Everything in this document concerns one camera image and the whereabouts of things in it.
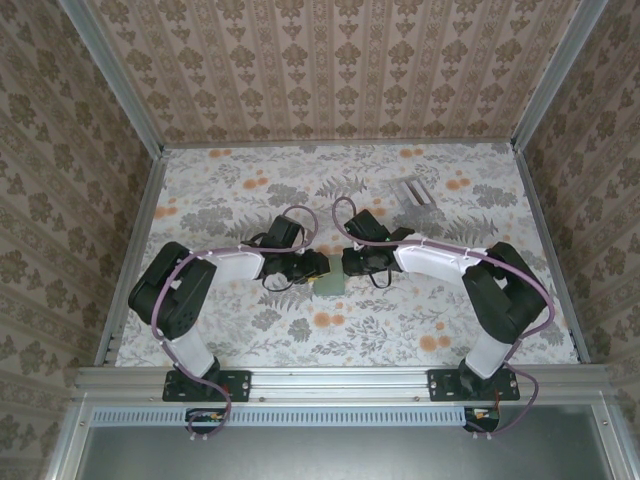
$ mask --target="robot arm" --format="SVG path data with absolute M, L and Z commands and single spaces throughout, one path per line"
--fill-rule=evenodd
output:
M 461 362 L 461 386 L 470 395 L 485 390 L 502 367 L 518 337 L 546 306 L 542 296 L 520 277 L 495 267 L 488 261 L 468 255 L 478 252 L 514 267 L 540 283 L 516 250 L 507 243 L 489 249 L 467 249 L 457 253 L 420 244 L 413 230 L 399 228 L 390 233 L 367 210 L 345 223 L 353 237 L 369 242 L 414 240 L 412 244 L 361 246 L 345 249 L 343 269 L 347 275 L 372 275 L 381 271 L 422 273 L 467 290 L 483 328 L 475 345 Z
M 507 243 L 473 251 L 501 260 L 535 279 L 522 257 Z M 394 257 L 401 271 L 429 275 L 467 290 L 483 331 L 461 368 L 482 381 L 490 379 L 503 365 L 518 337 L 546 306 L 529 284 L 476 257 L 422 245 L 400 246 Z
M 167 277 L 189 253 L 177 242 L 167 243 L 131 292 L 129 307 L 147 325 L 151 325 L 153 306 Z M 256 279 L 265 262 L 262 255 L 243 251 L 211 256 L 209 260 L 193 260 L 180 272 L 158 314 L 158 329 L 166 338 L 167 346 L 187 370 L 200 378 L 219 370 L 216 358 L 195 327 L 209 287 L 233 280 Z
M 302 226 L 279 215 L 269 231 L 247 243 L 246 249 L 209 255 L 208 260 L 192 260 L 174 280 L 165 295 L 158 313 L 157 327 L 165 346 L 179 364 L 193 375 L 217 383 L 220 364 L 202 341 L 195 326 L 202 305 L 211 286 L 234 280 L 263 281 L 270 275 L 283 274 L 289 282 L 304 283 L 329 271 L 327 257 L 311 249 L 303 252 L 269 252 L 263 249 L 288 249 L 302 230 Z M 151 325 L 153 308 L 160 291 L 176 266 L 191 252 L 176 242 L 167 243 L 153 259 L 129 296 L 129 307 L 140 319 Z

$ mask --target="table surface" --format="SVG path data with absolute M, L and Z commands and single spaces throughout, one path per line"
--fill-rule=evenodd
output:
M 340 254 L 349 242 L 333 225 L 331 204 L 348 195 L 390 230 L 406 226 L 476 247 L 510 242 L 555 298 L 508 144 L 180 149 L 164 155 L 168 167 L 141 271 L 166 242 L 192 250 L 237 245 L 266 231 L 293 204 L 319 217 L 314 248 Z M 409 211 L 396 196 L 393 181 L 411 175 L 429 189 L 435 211 Z M 344 220 L 350 216 L 348 208 L 339 212 Z M 293 217 L 311 226 L 305 215 Z M 528 338 L 513 363 L 577 362 L 555 304 L 555 323 Z M 368 278 L 350 278 L 340 297 L 314 296 L 310 285 L 270 293 L 257 281 L 232 282 L 209 291 L 197 328 L 226 367 L 457 365 L 481 331 L 464 289 L 399 273 L 384 290 Z M 133 312 L 116 365 L 170 365 Z

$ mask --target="metal bracket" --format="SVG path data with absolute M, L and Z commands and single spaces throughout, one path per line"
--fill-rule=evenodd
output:
M 251 392 L 251 372 L 248 370 L 222 370 L 217 384 L 236 402 L 248 402 Z M 195 383 L 178 370 L 167 373 L 162 391 L 165 402 L 224 402 L 220 393 L 206 385 Z
M 520 400 L 516 374 L 506 368 L 496 372 L 492 378 L 492 388 L 478 392 L 473 397 L 462 388 L 460 372 L 457 368 L 429 370 L 427 374 L 429 378 L 429 395 L 432 402 L 495 401 L 496 391 L 501 402 Z

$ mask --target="wire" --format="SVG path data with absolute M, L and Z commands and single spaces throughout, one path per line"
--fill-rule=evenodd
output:
M 500 414 L 500 392 L 498 392 L 497 388 L 496 388 L 496 404 L 493 406 L 493 408 L 495 408 L 498 411 L 498 414 Z
M 191 440 L 195 440 L 196 435 L 198 435 L 194 430 L 193 430 L 193 422 L 195 422 L 196 418 L 200 418 L 200 417 L 212 417 L 212 413 L 210 411 L 207 410 L 198 410 L 196 412 L 191 412 L 191 416 L 189 417 L 189 421 L 187 422 L 187 431 L 191 434 Z M 220 425 L 218 424 L 217 427 L 214 427 L 211 432 L 212 435 L 215 435 L 215 430 L 218 429 L 220 427 Z M 203 439 L 207 439 L 209 433 L 205 433 L 202 435 Z
M 474 257 L 474 258 L 478 258 L 480 260 L 483 260 L 485 262 L 491 263 L 493 265 L 495 265 L 496 267 L 499 267 L 503 270 L 506 270 L 509 273 L 512 273 L 513 275 L 517 276 L 518 278 L 522 279 L 523 281 L 525 281 L 526 283 L 528 283 L 529 285 L 531 285 L 531 287 L 538 292 L 538 294 L 540 294 L 540 296 L 542 297 L 542 299 L 545 301 L 545 303 L 547 304 L 547 307 L 549 309 L 549 316 L 547 317 L 547 319 L 539 326 L 532 328 L 531 330 L 528 330 L 527 332 L 524 332 L 522 335 L 520 335 L 520 340 L 523 340 L 527 337 L 530 337 L 531 335 L 534 335 L 535 333 L 540 332 L 541 330 L 544 330 L 545 328 L 547 328 L 549 325 L 551 325 L 553 323 L 553 319 L 555 318 L 556 315 L 556 309 L 555 306 L 553 305 L 553 300 L 551 299 L 551 297 L 549 296 L 549 293 L 547 293 L 547 291 L 544 289 L 544 287 L 542 285 L 540 285 L 540 283 L 538 283 L 535 279 L 533 279 L 532 277 L 530 277 L 529 275 L 527 275 L 525 272 L 521 271 L 520 269 L 517 269 L 511 265 L 509 265 L 508 263 L 502 262 L 496 258 L 490 257 L 488 256 L 486 253 L 480 253 L 480 252 L 475 252 L 473 250 L 470 250 L 466 247 L 458 247 L 457 245 L 449 245 L 446 243 L 440 243 L 440 242 L 435 242 L 433 240 L 430 240 L 428 238 L 423 238 L 422 240 L 400 240 L 400 241 L 396 241 L 396 242 L 370 242 L 368 240 L 361 240 L 357 237 L 354 237 L 353 235 L 351 235 L 342 225 L 340 225 L 340 222 L 338 221 L 338 214 L 337 214 L 337 206 L 340 202 L 348 202 L 351 205 L 351 208 L 353 210 L 353 212 L 355 213 L 357 211 L 356 208 L 356 204 L 353 202 L 353 200 L 351 200 L 349 197 L 339 197 L 336 199 L 335 202 L 333 202 L 333 206 L 331 207 L 331 216 L 333 218 L 333 223 L 335 224 L 336 228 L 338 229 L 338 231 L 340 231 L 340 233 L 342 233 L 345 237 L 347 237 L 349 240 L 360 244 L 360 245 L 365 245 L 365 246 L 369 246 L 369 247 L 390 247 L 390 246 L 402 246 L 402 245 L 426 245 L 432 248 L 436 248 L 439 250 L 444 250 L 447 252 L 451 252 L 451 253 L 457 253 L 460 255 L 465 255 L 465 256 L 469 256 L 469 257 Z
M 378 285 L 376 283 L 375 279 L 373 278 L 373 274 L 372 273 L 369 274 L 369 278 L 371 279 L 371 283 L 373 283 L 374 287 L 383 290 L 383 289 L 391 286 L 391 269 L 387 268 L 387 284 L 386 285 L 382 285 L 382 286 Z
M 284 212 L 282 212 L 282 215 L 286 215 L 291 210 L 304 210 L 309 215 L 311 215 L 311 218 L 313 219 L 313 234 L 305 242 L 306 243 L 305 248 L 306 248 L 309 245 L 311 245 L 311 243 L 313 242 L 313 239 L 316 238 L 316 235 L 318 234 L 318 230 L 320 228 L 320 224 L 318 222 L 318 217 L 313 212 L 313 210 L 311 210 L 309 207 L 305 207 L 304 205 L 291 205 L 290 207 L 287 207 L 287 208 L 284 209 Z
M 511 423 L 509 423 L 508 425 L 505 425 L 502 428 L 498 428 L 497 430 L 494 430 L 493 432 L 487 432 L 480 425 L 477 425 L 476 423 L 473 423 L 473 422 L 469 422 L 467 420 L 467 424 L 468 425 L 472 426 L 473 428 L 478 430 L 480 433 L 486 434 L 487 438 L 491 438 L 491 437 L 493 437 L 495 435 L 501 435 L 501 434 L 503 434 L 505 432 L 508 432 L 509 430 L 514 428 L 518 423 L 520 423 L 522 421 L 522 419 L 525 417 L 525 415 L 527 413 L 529 413 L 529 410 L 531 410 L 531 408 L 533 407 L 533 404 L 535 403 L 536 399 L 538 398 L 538 393 L 540 392 L 540 384 L 538 383 L 538 381 L 535 379 L 535 377 L 533 375 L 530 375 L 530 374 L 528 374 L 526 372 L 523 372 L 522 370 L 518 370 L 517 368 L 515 368 L 513 365 L 511 365 L 509 363 L 505 363 L 504 366 L 506 368 L 508 368 L 509 370 L 511 370 L 516 375 L 520 375 L 520 376 L 523 376 L 523 377 L 531 380 L 531 383 L 533 383 L 533 393 L 531 394 L 531 398 L 529 399 L 529 401 L 527 402 L 525 407 L 522 409 L 522 411 L 518 414 L 518 416 Z
M 531 335 L 534 335 L 534 334 L 544 330 L 545 328 L 547 328 L 549 325 L 551 325 L 553 323 L 553 319 L 555 318 L 555 315 L 556 315 L 556 309 L 555 309 L 555 306 L 553 305 L 553 300 L 551 299 L 551 296 L 549 295 L 549 293 L 545 290 L 545 288 L 540 283 L 538 283 L 537 280 L 535 280 L 531 276 L 527 275 L 522 270 L 520 270 L 518 268 L 515 268 L 515 267 L 509 265 L 508 263 L 502 262 L 502 261 L 500 261 L 500 260 L 498 260 L 496 258 L 490 257 L 490 256 L 488 256 L 486 254 L 470 250 L 469 248 L 458 247 L 456 245 L 449 245 L 449 244 L 446 244 L 446 243 L 435 242 L 435 241 L 430 240 L 428 238 L 423 238 L 422 240 L 401 240 L 401 241 L 397 241 L 397 242 L 370 242 L 370 241 L 367 241 L 367 240 L 361 240 L 359 238 L 356 238 L 353 235 L 351 235 L 340 224 L 340 222 L 338 221 L 337 207 L 338 207 L 338 204 L 340 202 L 349 203 L 349 205 L 351 205 L 351 209 L 352 209 L 354 215 L 356 214 L 356 212 L 358 210 L 357 207 L 356 207 L 356 204 L 349 197 L 342 196 L 342 197 L 337 198 L 336 201 L 333 202 L 333 205 L 331 207 L 331 217 L 333 218 L 333 223 L 335 224 L 336 228 L 340 231 L 340 233 L 342 233 L 349 240 L 351 240 L 351 241 L 353 241 L 353 242 L 355 242 L 357 244 L 365 245 L 365 246 L 369 246 L 369 247 L 389 247 L 389 246 L 401 246 L 401 245 L 426 245 L 426 246 L 429 246 L 429 247 L 432 247 L 432 248 L 435 248 L 435 249 L 438 249 L 438 250 L 444 250 L 446 252 L 451 252 L 451 253 L 461 254 L 461 255 L 464 255 L 464 256 L 478 258 L 478 259 L 480 259 L 482 261 L 491 263 L 496 267 L 499 267 L 499 268 L 501 268 L 503 270 L 506 270 L 507 272 L 512 273 L 513 275 L 515 275 L 518 278 L 522 279 L 523 281 L 528 283 L 542 297 L 542 299 L 547 304 L 547 308 L 549 310 L 549 314 L 548 314 L 547 319 L 542 324 L 538 325 L 537 327 L 534 327 L 534 328 L 524 332 L 522 335 L 520 335 L 520 337 L 516 340 L 516 342 L 511 347 L 511 350 L 509 350 L 509 352 L 507 353 L 507 355 L 505 357 L 505 364 L 504 364 L 506 368 L 508 368 L 509 370 L 514 372 L 516 375 L 521 375 L 521 376 L 531 380 L 531 382 L 533 382 L 533 395 L 531 395 L 531 398 L 529 399 L 529 402 L 527 403 L 525 408 L 522 410 L 522 412 L 520 412 L 520 414 L 516 417 L 516 419 L 513 422 L 509 423 L 509 425 L 507 425 L 505 427 L 499 428 L 498 430 L 494 431 L 491 434 L 488 433 L 488 432 L 485 432 L 478 425 L 475 425 L 472 422 L 468 422 L 472 427 L 478 429 L 481 432 L 487 433 L 487 437 L 490 437 L 490 435 L 495 435 L 495 434 L 500 434 L 502 432 L 506 432 L 506 431 L 510 430 L 511 428 L 515 427 L 522 420 L 522 418 L 529 412 L 529 410 L 531 410 L 531 408 L 533 407 L 534 402 L 538 398 L 538 391 L 540 389 L 540 386 L 539 386 L 537 380 L 532 375 L 529 375 L 528 373 L 525 373 L 523 371 L 517 370 L 515 367 L 513 367 L 512 365 L 507 363 L 507 361 L 513 356 L 515 351 L 518 349 L 518 347 L 522 343 L 522 340 L 524 340 L 525 338 L 530 337 Z
M 258 240 L 260 240 L 263 237 L 266 237 L 267 234 L 265 232 L 260 232 L 256 235 L 254 235 L 253 237 L 251 237 L 249 240 L 246 240 L 242 243 L 244 243 L 245 245 L 249 245 L 250 247 L 257 247 L 258 244 L 256 243 Z
M 302 241 L 300 243 L 303 244 L 304 241 L 306 240 L 307 231 L 302 225 L 300 225 L 300 233 L 302 233 Z
M 281 292 L 286 292 L 287 290 L 289 290 L 291 287 L 293 287 L 293 282 L 289 282 L 289 284 L 283 288 L 269 288 L 267 287 L 264 282 L 267 280 L 267 277 L 264 277 L 262 279 L 262 287 L 267 291 L 267 292 L 272 292 L 272 293 L 281 293 Z
M 319 225 L 318 217 L 313 212 L 313 210 L 311 210 L 310 208 L 305 207 L 304 205 L 293 205 L 293 206 L 287 208 L 284 211 L 283 215 L 286 212 L 289 212 L 290 210 L 292 210 L 294 208 L 299 208 L 301 210 L 305 210 L 306 212 L 308 212 L 311 215 L 311 218 L 313 219 L 313 223 L 314 223 L 313 235 L 311 235 L 310 238 L 307 238 L 306 241 L 304 241 L 301 245 L 296 246 L 296 247 L 291 247 L 291 248 L 264 248 L 264 247 L 250 247 L 250 246 L 247 246 L 247 245 L 240 244 L 240 245 L 237 245 L 235 247 L 222 247 L 222 248 L 216 248 L 214 250 L 201 250 L 199 252 L 190 253 L 178 265 L 176 265 L 176 268 L 173 269 L 173 272 L 171 272 L 169 274 L 169 276 L 167 277 L 167 280 L 165 281 L 164 285 L 160 289 L 160 293 L 158 294 L 158 298 L 156 299 L 156 303 L 153 306 L 153 311 L 151 312 L 151 334 L 153 335 L 153 337 L 156 340 L 158 340 L 158 342 L 162 346 L 162 349 L 165 351 L 167 356 L 173 362 L 173 366 L 177 370 L 182 372 L 190 380 L 192 380 L 192 381 L 194 381 L 196 383 L 201 383 L 202 385 L 206 385 L 208 387 L 213 388 L 215 391 L 220 393 L 220 395 L 222 395 L 222 397 L 224 398 L 224 401 L 225 401 L 225 404 L 226 404 L 225 405 L 225 415 L 222 418 L 222 420 L 220 421 L 220 423 L 218 424 L 218 426 L 215 427 L 209 433 L 209 435 L 212 435 L 212 436 L 216 435 L 217 433 L 219 433 L 222 430 L 222 428 L 227 423 L 227 421 L 228 421 L 228 419 L 229 419 L 229 417 L 231 415 L 231 397 L 219 385 L 217 385 L 217 384 L 215 384 L 213 382 L 210 382 L 209 380 L 205 380 L 204 378 L 200 378 L 200 377 L 194 375 L 193 373 L 191 373 L 189 371 L 189 369 L 183 367 L 180 364 L 180 361 L 178 360 L 178 357 L 176 357 L 176 355 L 173 353 L 173 351 L 171 350 L 171 348 L 167 344 L 166 337 L 158 329 L 158 314 L 160 312 L 160 307 L 162 306 L 162 302 L 164 301 L 164 298 L 166 297 L 167 292 L 169 291 L 169 288 L 171 288 L 171 284 L 173 283 L 173 281 L 178 277 L 178 275 L 180 274 L 182 269 L 184 269 L 190 262 L 192 262 L 196 258 L 202 258 L 202 257 L 206 257 L 206 256 L 223 255 L 223 254 L 230 254 L 230 253 L 237 253 L 237 252 L 290 253 L 290 252 L 297 252 L 297 251 L 299 251 L 301 249 L 307 248 L 309 245 L 311 245 L 311 242 L 313 241 L 313 238 L 318 233 L 318 225 Z M 189 433 L 191 433 L 192 435 L 197 435 L 196 432 L 193 431 L 193 428 L 191 428 L 191 426 L 190 426 L 191 423 L 193 423 L 193 422 L 190 422 L 187 425 L 187 430 L 189 430 Z

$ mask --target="floral wallpaper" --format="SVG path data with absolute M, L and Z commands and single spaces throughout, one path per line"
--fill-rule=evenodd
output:
M 509 138 L 579 0 L 90 0 L 171 145 Z
M 149 166 L 61 7 L 0 2 L 0 478 L 46 467 Z
M 592 359 L 640 434 L 640 2 L 608 3 L 526 157 Z

